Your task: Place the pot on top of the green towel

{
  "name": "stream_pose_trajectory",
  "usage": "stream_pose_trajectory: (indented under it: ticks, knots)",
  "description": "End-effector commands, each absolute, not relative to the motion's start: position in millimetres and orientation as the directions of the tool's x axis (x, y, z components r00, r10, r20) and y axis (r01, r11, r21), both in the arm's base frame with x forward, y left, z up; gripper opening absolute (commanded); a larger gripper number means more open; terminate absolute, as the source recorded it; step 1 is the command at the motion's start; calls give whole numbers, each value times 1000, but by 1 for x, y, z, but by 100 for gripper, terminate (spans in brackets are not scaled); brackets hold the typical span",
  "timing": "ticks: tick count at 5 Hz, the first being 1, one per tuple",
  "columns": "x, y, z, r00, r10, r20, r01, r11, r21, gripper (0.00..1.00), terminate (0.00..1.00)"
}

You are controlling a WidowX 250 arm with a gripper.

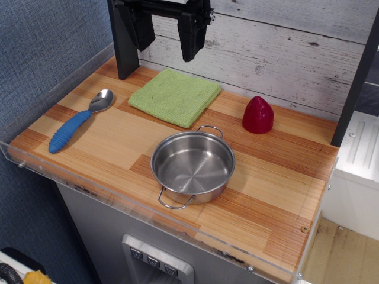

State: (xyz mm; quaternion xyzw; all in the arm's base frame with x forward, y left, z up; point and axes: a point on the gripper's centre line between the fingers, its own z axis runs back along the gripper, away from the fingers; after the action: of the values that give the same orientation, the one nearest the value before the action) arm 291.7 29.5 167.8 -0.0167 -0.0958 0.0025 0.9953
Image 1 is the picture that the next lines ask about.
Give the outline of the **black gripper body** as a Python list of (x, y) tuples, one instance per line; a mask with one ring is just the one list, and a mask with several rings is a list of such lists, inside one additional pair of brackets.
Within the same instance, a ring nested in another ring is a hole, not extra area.
[(193, 14), (211, 25), (215, 20), (214, 9), (210, 1), (116, 1), (117, 8), (131, 8), (132, 11), (178, 18), (182, 13)]

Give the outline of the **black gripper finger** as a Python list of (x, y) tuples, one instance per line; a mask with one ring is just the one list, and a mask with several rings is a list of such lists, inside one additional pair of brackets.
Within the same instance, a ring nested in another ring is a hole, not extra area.
[(178, 32), (185, 62), (192, 61), (204, 47), (206, 31), (207, 25), (201, 17), (187, 12), (179, 16)]
[(124, 24), (134, 46), (139, 51), (147, 49), (155, 40), (152, 16), (135, 8), (126, 7)]

